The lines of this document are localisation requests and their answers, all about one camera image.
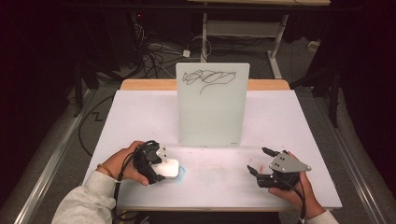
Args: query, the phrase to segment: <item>desk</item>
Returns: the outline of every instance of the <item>desk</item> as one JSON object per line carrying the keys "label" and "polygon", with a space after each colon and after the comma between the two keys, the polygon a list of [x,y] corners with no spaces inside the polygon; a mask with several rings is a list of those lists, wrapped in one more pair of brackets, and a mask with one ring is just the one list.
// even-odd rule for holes
{"label": "desk", "polygon": [[[319,202],[325,207],[341,207],[294,91],[290,91],[283,80],[250,80],[248,86],[240,147],[181,147],[176,81],[124,81],[85,178],[98,163],[128,147],[133,140],[153,139],[167,145],[168,158],[179,160],[180,175],[148,187],[122,181],[120,209],[266,212],[290,209],[288,203],[269,194],[267,189],[260,189],[256,178],[248,172],[247,165],[250,165],[261,173],[272,173],[268,164],[273,158],[261,150],[261,147],[269,147],[290,150],[309,164],[313,171],[308,172],[308,176]],[[260,86],[262,90],[273,91],[257,91]],[[162,87],[167,91],[154,90]]]}
{"label": "desk", "polygon": [[[208,3],[237,3],[255,5],[302,5],[306,7],[328,6],[330,0],[189,0],[193,2]],[[275,43],[272,50],[267,51],[269,64],[271,65],[274,78],[282,78],[279,66],[276,62],[276,53],[286,28],[289,15],[283,15],[281,22],[241,22],[241,21],[210,21],[207,13],[204,13],[202,29],[202,53],[201,63],[207,62],[206,41],[208,35],[233,35],[233,36],[254,36],[254,37],[274,37]]]}

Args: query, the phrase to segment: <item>wrist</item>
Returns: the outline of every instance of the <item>wrist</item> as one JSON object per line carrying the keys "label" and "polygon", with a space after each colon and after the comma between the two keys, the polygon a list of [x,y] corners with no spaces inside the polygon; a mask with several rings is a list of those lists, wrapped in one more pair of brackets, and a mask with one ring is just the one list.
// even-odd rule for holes
{"label": "wrist", "polygon": [[97,165],[96,171],[114,178],[114,175],[111,173],[110,169],[108,169],[108,167],[102,163]]}
{"label": "wrist", "polygon": [[306,202],[305,219],[317,217],[324,212],[325,212],[325,209],[320,205],[320,203],[316,199],[313,201]]}

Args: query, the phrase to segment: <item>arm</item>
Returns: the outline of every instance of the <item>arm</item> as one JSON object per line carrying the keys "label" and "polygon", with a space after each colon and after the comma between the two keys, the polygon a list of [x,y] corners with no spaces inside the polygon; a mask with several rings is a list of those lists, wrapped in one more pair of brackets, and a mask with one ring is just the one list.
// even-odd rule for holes
{"label": "arm", "polygon": [[[143,142],[133,142],[105,161],[103,165],[106,168],[98,167],[92,171],[83,186],[73,189],[64,197],[52,223],[111,223],[111,209],[116,205],[112,197],[116,183],[114,177],[119,175],[125,157],[142,144]],[[123,178],[133,179],[144,186],[149,184],[133,165],[125,170]]]}
{"label": "arm", "polygon": [[[315,197],[314,190],[312,189],[311,182],[309,182],[308,177],[306,176],[305,172],[300,172],[300,183],[297,183],[295,188],[303,193],[303,189],[301,185],[304,187],[304,195],[305,195],[305,205],[306,205],[306,212],[304,219],[306,223],[309,224],[336,224],[338,223],[335,218],[332,216],[329,210],[325,210],[320,203],[318,202],[317,198]],[[274,194],[276,197],[279,197],[283,200],[288,201],[293,205],[295,209],[298,211],[302,210],[303,204],[301,199],[298,195],[292,190],[281,190],[277,188],[269,188],[268,192]]]}

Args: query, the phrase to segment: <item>small white object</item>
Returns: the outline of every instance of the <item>small white object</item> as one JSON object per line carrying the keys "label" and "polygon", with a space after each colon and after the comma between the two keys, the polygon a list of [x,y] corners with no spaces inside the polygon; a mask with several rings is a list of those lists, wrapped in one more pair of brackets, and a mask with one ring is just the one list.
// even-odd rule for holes
{"label": "small white object", "polygon": [[190,58],[190,51],[189,50],[187,50],[187,49],[185,49],[185,50],[183,50],[183,56],[184,57],[186,57],[186,58]]}
{"label": "small white object", "polygon": [[157,175],[163,175],[165,178],[176,178],[178,176],[178,160],[168,159],[168,162],[153,164],[152,169]]}

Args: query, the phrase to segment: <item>black marker scribble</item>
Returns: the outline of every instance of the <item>black marker scribble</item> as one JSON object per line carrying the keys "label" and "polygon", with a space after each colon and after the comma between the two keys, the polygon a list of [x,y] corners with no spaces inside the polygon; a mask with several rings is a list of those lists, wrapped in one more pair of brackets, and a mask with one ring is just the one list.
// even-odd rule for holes
{"label": "black marker scribble", "polygon": [[236,77],[236,72],[214,72],[210,70],[198,70],[191,74],[184,73],[183,81],[187,82],[187,85],[191,85],[196,80],[200,79],[204,83],[207,83],[201,91],[202,94],[204,88],[211,86],[211,85],[226,85],[233,81]]}

